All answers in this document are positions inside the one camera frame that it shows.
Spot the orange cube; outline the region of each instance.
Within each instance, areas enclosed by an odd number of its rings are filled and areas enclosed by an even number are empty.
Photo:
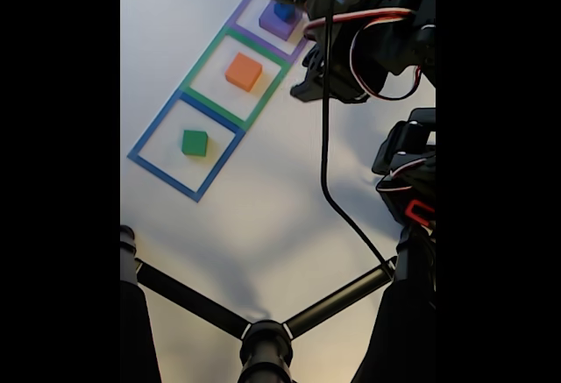
[[[242,53],[238,53],[226,70],[226,81],[249,92],[259,79],[262,70],[263,66],[260,63]]]

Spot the blue square outline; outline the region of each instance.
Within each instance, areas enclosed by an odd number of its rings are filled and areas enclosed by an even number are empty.
[[[167,113],[169,113],[169,111],[174,107],[175,103],[177,103],[178,101],[182,101],[190,105],[194,109],[201,111],[202,114],[206,115],[207,117],[210,117],[215,122],[221,124],[223,127],[234,133],[234,139],[226,147],[223,154],[218,159],[217,163],[210,170],[209,175],[207,175],[206,179],[204,179],[204,181],[202,182],[202,185],[196,191],[194,191],[191,188],[188,188],[181,182],[174,179],[171,175],[163,172],[162,170],[157,168],[154,164],[145,160],[139,155],[140,151],[142,150],[148,139],[150,139],[150,137],[156,131],[156,129],[161,124],[163,119],[166,117]],[[180,89],[177,89],[172,94],[172,96],[169,97],[167,103],[164,105],[164,107],[162,107],[156,118],[150,123],[150,125],[142,134],[138,142],[132,147],[131,151],[127,155],[127,158],[135,162],[137,165],[143,167],[146,171],[152,173],[160,180],[170,185],[172,188],[179,190],[185,196],[193,199],[195,202],[198,203],[201,200],[204,193],[210,187],[212,181],[216,179],[218,173],[220,173],[220,170],[222,169],[228,158],[236,150],[239,142],[242,140],[244,136],[245,136],[245,131],[242,128],[236,126],[233,122],[231,122],[227,118],[222,117],[219,114],[217,114],[215,111],[209,109],[206,105],[196,100],[193,96],[190,96],[189,94],[185,94]]]

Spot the blue cube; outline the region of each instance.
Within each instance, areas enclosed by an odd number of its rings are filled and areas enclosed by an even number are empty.
[[[274,4],[274,14],[284,22],[294,17],[296,8],[293,4]]]

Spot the black cable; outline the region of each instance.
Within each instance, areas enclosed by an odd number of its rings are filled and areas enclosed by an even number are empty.
[[[382,270],[386,273],[387,277],[391,280],[392,273],[387,267],[386,260],[382,257],[378,249],[374,247],[366,234],[355,224],[350,216],[344,212],[339,205],[331,197],[330,191],[327,188],[327,158],[330,139],[330,59],[331,59],[331,30],[333,27],[333,11],[335,0],[330,0],[329,9],[325,15],[325,46],[323,49],[323,110],[322,110],[322,161],[320,181],[322,185],[323,196],[331,207],[353,228],[360,238],[366,243],[368,248],[374,253],[376,258],[380,261]]]

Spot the green tape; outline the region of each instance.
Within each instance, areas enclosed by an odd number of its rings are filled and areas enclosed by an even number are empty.
[[[220,42],[224,39],[226,35],[229,35],[233,39],[239,41],[243,45],[251,48],[255,52],[261,54],[264,57],[267,57],[269,60],[272,60],[274,63],[280,66],[280,72],[275,76],[273,82],[269,85],[266,89],[265,94],[259,99],[259,102],[253,109],[252,113],[249,117],[244,121],[241,118],[237,117],[236,115],[230,113],[228,110],[224,109],[214,101],[210,100],[203,94],[197,92],[196,90],[191,88],[191,83],[195,79],[195,77],[199,74],[204,64],[209,60],[210,56],[214,53],[217,47],[220,45]],[[281,57],[277,56],[274,53],[271,53],[266,48],[260,46],[257,43],[254,43],[251,39],[247,38],[245,35],[237,32],[236,30],[232,30],[228,26],[223,26],[222,29],[218,32],[216,37],[210,42],[207,49],[204,51],[202,56],[196,62],[196,64],[191,68],[185,79],[181,82],[179,89],[190,96],[193,96],[198,101],[209,107],[211,110],[214,110],[216,113],[221,115],[222,117],[227,118],[235,125],[243,129],[244,131],[249,130],[252,127],[252,124],[255,122],[261,111],[265,108],[268,101],[273,96],[274,91],[279,87],[284,77],[287,75],[288,70],[290,69],[291,65],[286,60],[283,60]]]
[[[274,61],[280,67],[285,67],[286,65],[289,65],[289,63],[286,60],[283,60],[282,58],[280,58],[276,54],[271,53],[266,48],[260,46],[259,44],[255,43],[253,41],[251,41],[251,39],[248,39],[245,35],[243,35],[240,32],[237,32],[236,30],[229,29],[226,32],[226,35],[231,36],[232,38],[236,39],[240,43],[245,44],[246,46],[248,46],[252,50],[255,50],[257,53],[261,54],[262,56],[265,56],[268,59]]]
[[[189,85],[191,85],[191,82],[199,74],[204,64],[209,60],[209,57],[217,49],[220,42],[224,39],[224,36],[226,35],[227,31],[228,31],[228,27],[223,26],[222,29],[216,35],[216,37],[212,41],[210,41],[210,44],[207,47],[207,49],[204,51],[202,56],[199,57],[199,60],[196,61],[195,65],[191,68],[187,76],[185,76],[185,79],[181,82],[181,85],[179,86],[179,89],[181,91],[187,93],[187,89],[189,88]]]
[[[284,66],[280,70],[279,74],[277,74],[275,76],[275,78],[271,82],[271,85],[269,85],[269,88],[266,89],[265,94],[263,94],[263,96],[259,100],[258,104],[253,109],[252,114],[250,114],[249,117],[247,118],[247,120],[245,120],[244,124],[242,126],[240,126],[242,129],[244,129],[245,131],[248,131],[249,128],[252,127],[253,123],[257,119],[257,116],[261,113],[261,111],[263,111],[266,104],[271,99],[271,96],[273,96],[274,91],[277,90],[277,88],[281,84],[282,80],[287,75],[288,70],[290,70],[290,65]]]
[[[214,101],[210,100],[209,98],[207,98],[203,94],[195,91],[192,88],[187,88],[187,89],[183,90],[183,92],[185,94],[189,94],[190,96],[196,98],[201,103],[203,103],[204,105],[209,107],[211,110],[214,110],[216,113],[218,113],[220,116],[226,117],[228,120],[230,120],[236,126],[239,126],[239,127],[243,128],[244,120],[242,120],[241,118],[233,115],[227,109],[222,108],[220,105],[216,104]]]

